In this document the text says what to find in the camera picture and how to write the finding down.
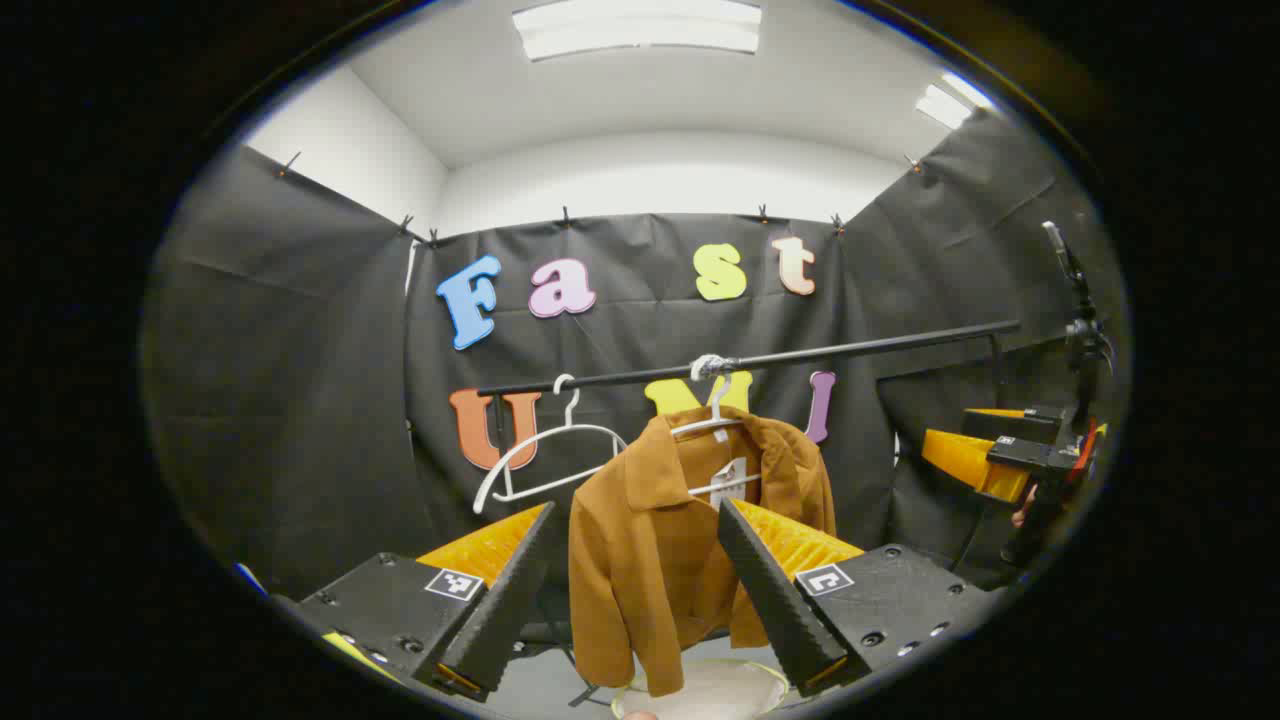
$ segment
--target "foam letter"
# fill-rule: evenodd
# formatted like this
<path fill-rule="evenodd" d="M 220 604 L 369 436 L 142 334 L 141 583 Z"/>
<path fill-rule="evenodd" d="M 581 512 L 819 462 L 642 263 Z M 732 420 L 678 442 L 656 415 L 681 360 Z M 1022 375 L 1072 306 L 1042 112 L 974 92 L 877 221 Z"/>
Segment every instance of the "foam letter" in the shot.
<path fill-rule="evenodd" d="M 479 307 L 492 311 L 498 306 L 498 293 L 489 278 L 498 277 L 500 272 L 502 263 L 493 255 L 485 255 L 435 288 L 435 295 L 448 305 L 457 331 L 453 336 L 454 350 L 465 350 L 493 332 L 493 320 L 481 315 Z M 475 288 L 471 287 L 472 279 Z"/>
<path fill-rule="evenodd" d="M 536 290 L 529 296 L 529 311 L 539 318 L 554 318 L 564 310 L 582 313 L 595 304 L 595 293 L 586 284 L 586 265 L 572 258 L 538 268 L 532 281 Z"/>
<path fill-rule="evenodd" d="M 742 260 L 732 245 L 704 245 L 694 252 L 698 292 L 707 300 L 730 300 L 746 291 L 746 273 L 737 264 Z"/>
<path fill-rule="evenodd" d="M 804 241 L 799 237 L 782 237 L 773 241 L 773 247 L 781 251 L 778 258 L 778 275 L 782 284 L 796 295 L 812 295 L 813 281 L 804 277 L 804 264 L 813 263 L 813 252 L 804 249 Z"/>
<path fill-rule="evenodd" d="M 813 388 L 813 401 L 809 404 L 809 427 L 804 434 L 813 442 L 827 439 L 827 414 L 831 410 L 831 388 L 836 384 L 836 373 L 814 373 L 809 375 Z"/>
<path fill-rule="evenodd" d="M 733 384 L 730 386 L 728 395 L 721 400 L 721 406 L 737 407 L 742 413 L 750 413 L 746 406 L 746 389 L 751 387 L 751 373 L 749 370 L 737 370 L 732 374 L 732 378 Z M 716 378 L 716 384 L 712 386 L 710 395 L 716 395 L 723 384 L 724 378 Z M 698 407 L 698 398 L 694 397 L 694 392 L 681 379 L 652 382 L 644 386 L 644 396 L 658 406 L 658 415 L 669 415 Z"/>
<path fill-rule="evenodd" d="M 540 392 L 522 392 L 518 395 L 504 395 L 503 400 L 511 405 L 511 415 L 515 418 L 516 442 L 538 434 L 538 420 L 534 415 L 534 404 L 541 397 Z M 458 418 L 458 446 L 462 456 L 481 470 L 490 470 L 498 464 L 498 448 L 489 442 L 489 419 L 486 409 L 493 397 L 480 397 L 475 388 L 456 391 L 449 396 L 449 405 L 453 406 Z M 521 448 L 511 459 L 511 469 L 518 470 L 532 461 L 538 454 L 538 443 L 531 442 Z"/>

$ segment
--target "jacket collar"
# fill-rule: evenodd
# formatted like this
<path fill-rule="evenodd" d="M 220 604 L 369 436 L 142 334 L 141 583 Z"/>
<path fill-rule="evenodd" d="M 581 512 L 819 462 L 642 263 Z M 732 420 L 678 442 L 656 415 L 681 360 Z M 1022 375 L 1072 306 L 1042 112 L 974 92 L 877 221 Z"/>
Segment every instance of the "jacket collar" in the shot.
<path fill-rule="evenodd" d="M 710 407 L 698 407 L 649 420 L 644 432 L 626 450 L 626 493 L 632 511 L 673 507 L 694 502 L 689 495 L 684 468 L 676 452 L 676 438 L 671 430 L 681 425 L 708 420 Z M 760 448 L 760 506 L 787 518 L 800 516 L 799 469 L 786 432 L 799 433 L 790 425 L 758 418 L 735 407 L 721 406 L 722 418 L 742 420 L 751 441 Z M 699 487 L 710 482 L 701 479 Z"/>

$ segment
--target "black clothing rack bar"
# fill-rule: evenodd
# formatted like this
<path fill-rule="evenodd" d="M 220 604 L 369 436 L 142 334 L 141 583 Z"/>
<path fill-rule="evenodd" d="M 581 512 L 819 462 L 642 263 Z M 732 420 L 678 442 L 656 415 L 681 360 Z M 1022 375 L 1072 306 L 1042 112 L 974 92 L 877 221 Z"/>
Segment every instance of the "black clothing rack bar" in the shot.
<path fill-rule="evenodd" d="M 929 345 L 943 345 L 947 342 L 959 342 L 963 340 L 973 340 L 987 337 L 992 341 L 997 333 L 1010 333 L 1021 327 L 1018 320 L 1005 320 L 1000 323 L 987 323 L 984 325 L 968 325 L 963 328 L 954 328 L 950 331 L 936 331 L 932 333 L 919 333 L 900 337 L 890 337 L 882 340 L 869 340 L 865 342 L 851 342 L 849 345 L 831 345 L 827 347 L 814 347 L 810 350 L 796 350 L 791 352 L 776 352 L 773 355 L 758 355 L 755 357 L 726 357 L 726 363 L 718 368 L 719 373 L 728 373 L 733 370 L 753 370 L 756 368 L 768 368 L 771 365 L 790 365 L 796 363 L 804 363 L 806 360 L 818 360 L 823 357 L 836 357 L 836 356 L 849 356 L 856 357 L 861 355 L 879 355 L 882 352 L 892 352 L 895 350 L 911 350 L 915 347 L 925 347 Z M 996 354 L 996 361 L 998 363 L 998 346 L 992 342 L 992 351 Z M 669 378 L 687 378 L 692 370 L 692 364 L 680 365 L 676 368 L 659 368 L 655 370 L 634 370 L 628 373 L 612 373 L 608 375 L 591 375 L 586 378 L 575 378 L 572 380 L 564 380 L 561 386 L 562 389 L 588 387 L 588 386 L 617 386 L 617 384 L 632 384 L 644 383 L 650 380 L 662 380 Z M 480 396 L 503 396 L 513 395 L 521 392 L 547 392 L 553 389 L 554 383 L 527 383 L 518 386 L 502 386 L 502 387 L 488 387 L 476 389 L 476 395 Z"/>

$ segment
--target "white ceiling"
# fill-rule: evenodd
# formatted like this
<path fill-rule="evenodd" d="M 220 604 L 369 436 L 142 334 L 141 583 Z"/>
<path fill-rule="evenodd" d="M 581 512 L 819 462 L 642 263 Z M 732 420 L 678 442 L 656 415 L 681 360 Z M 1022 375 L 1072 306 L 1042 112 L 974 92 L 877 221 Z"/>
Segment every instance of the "white ceiling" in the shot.
<path fill-rule="evenodd" d="M 562 140 L 732 131 L 901 161 L 947 128 L 918 113 L 942 65 L 836 0 L 754 0 L 753 55 L 628 49 L 530 63 L 511 22 L 543 0 L 438 0 L 370 37 L 356 74 L 448 168 Z"/>

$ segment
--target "brown jacket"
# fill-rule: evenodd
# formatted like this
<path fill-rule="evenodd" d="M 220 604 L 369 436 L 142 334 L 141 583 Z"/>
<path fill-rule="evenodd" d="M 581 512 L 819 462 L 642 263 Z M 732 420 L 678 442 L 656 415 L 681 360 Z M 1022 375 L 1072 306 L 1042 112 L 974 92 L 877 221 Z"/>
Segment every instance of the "brown jacket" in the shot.
<path fill-rule="evenodd" d="M 762 647 L 768 637 L 733 566 L 716 539 L 710 484 L 733 457 L 746 457 L 748 502 L 836 534 L 831 483 L 818 446 L 797 428 L 732 407 L 716 430 L 672 436 L 672 428 L 710 416 L 699 407 L 654 418 L 640 437 L 586 480 L 570 511 L 570 618 L 577 670 L 588 682 L 622 687 L 639 656 L 649 694 L 684 687 L 680 653 L 728 624 L 732 647 Z"/>

